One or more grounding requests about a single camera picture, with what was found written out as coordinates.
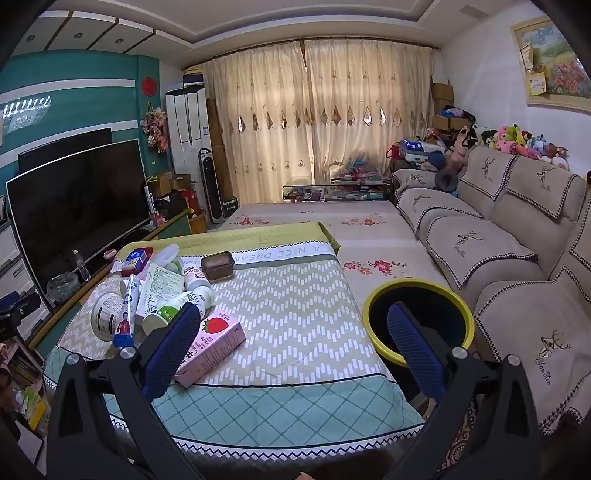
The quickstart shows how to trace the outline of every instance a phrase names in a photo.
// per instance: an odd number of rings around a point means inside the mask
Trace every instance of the white drawer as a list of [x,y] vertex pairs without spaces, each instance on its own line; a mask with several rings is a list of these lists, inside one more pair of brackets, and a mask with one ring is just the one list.
[[26,293],[33,287],[33,280],[23,260],[15,263],[2,277],[0,277],[0,299],[10,292],[16,291],[19,295]]
[[37,324],[37,322],[39,320],[43,320],[48,315],[49,310],[47,310],[45,304],[41,302],[41,306],[37,310],[24,317],[21,324],[17,328],[18,333],[21,334],[23,340],[27,340],[27,337],[31,334],[33,327]]
[[0,268],[18,257],[18,254],[17,242],[9,226],[0,232]]

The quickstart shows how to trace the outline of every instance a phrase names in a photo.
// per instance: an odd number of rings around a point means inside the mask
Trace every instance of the black tv screen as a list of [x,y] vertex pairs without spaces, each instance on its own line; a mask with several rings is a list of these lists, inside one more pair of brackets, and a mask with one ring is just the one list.
[[105,145],[7,182],[12,221],[39,286],[73,271],[149,216],[137,140]]
[[110,128],[93,130],[71,137],[60,138],[54,142],[33,148],[18,156],[18,169],[25,173],[45,163],[67,157],[74,153],[88,150],[89,148],[101,147],[113,143]]

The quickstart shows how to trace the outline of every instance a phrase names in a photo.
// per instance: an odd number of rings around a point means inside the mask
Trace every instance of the wall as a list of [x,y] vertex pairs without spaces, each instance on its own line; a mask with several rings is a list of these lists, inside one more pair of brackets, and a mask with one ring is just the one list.
[[[24,100],[28,104],[41,98],[48,108],[40,120],[11,132],[7,132],[7,124],[12,118],[5,120],[0,194],[5,192],[5,182],[18,174],[19,153],[101,127],[111,127],[114,141],[139,139],[146,175],[168,169],[167,156],[148,148],[139,127],[148,102],[160,106],[159,63],[151,57],[86,50],[43,51],[11,58],[0,73],[0,110],[18,101],[22,107]],[[152,97],[142,92],[145,77],[156,82]]]
[[536,6],[518,3],[464,32],[443,48],[445,69],[454,87],[455,105],[491,128],[516,123],[569,149],[573,172],[591,169],[587,136],[591,115],[526,103],[521,64],[511,31],[517,23],[544,15]]

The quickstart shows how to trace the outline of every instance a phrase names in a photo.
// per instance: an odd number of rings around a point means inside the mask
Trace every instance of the beige curtain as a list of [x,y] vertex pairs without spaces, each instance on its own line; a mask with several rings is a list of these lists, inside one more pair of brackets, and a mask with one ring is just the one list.
[[306,41],[316,183],[327,183],[331,173],[356,158],[383,174],[392,144],[424,134],[430,54],[427,47],[387,41]]
[[284,185],[310,184],[309,89],[300,44],[254,48],[199,67],[214,84],[240,202],[280,202]]

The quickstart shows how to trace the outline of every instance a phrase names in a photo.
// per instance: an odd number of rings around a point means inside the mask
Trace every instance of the trash can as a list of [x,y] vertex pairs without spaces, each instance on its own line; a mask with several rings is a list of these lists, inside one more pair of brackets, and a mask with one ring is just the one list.
[[403,278],[376,288],[365,300],[362,319],[376,351],[388,362],[407,367],[388,333],[388,309],[404,302],[417,321],[436,330],[450,346],[468,348],[474,338],[474,318],[468,305],[454,292],[436,283]]

